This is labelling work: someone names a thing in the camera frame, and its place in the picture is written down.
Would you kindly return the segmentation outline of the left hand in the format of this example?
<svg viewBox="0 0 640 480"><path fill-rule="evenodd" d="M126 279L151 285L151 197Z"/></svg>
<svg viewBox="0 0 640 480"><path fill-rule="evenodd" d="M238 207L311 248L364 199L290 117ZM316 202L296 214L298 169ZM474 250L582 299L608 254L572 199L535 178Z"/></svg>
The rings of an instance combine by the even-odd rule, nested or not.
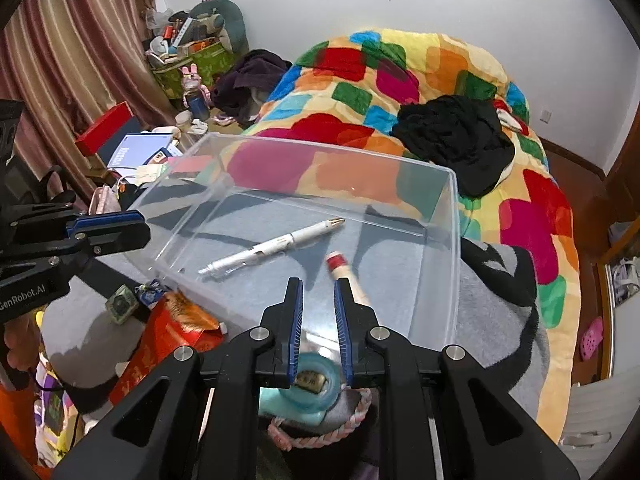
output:
<svg viewBox="0 0 640 480"><path fill-rule="evenodd" d="M4 324L4 343L9 349L9 366L14 370L28 372L37 366L40 331L31 313Z"/></svg>

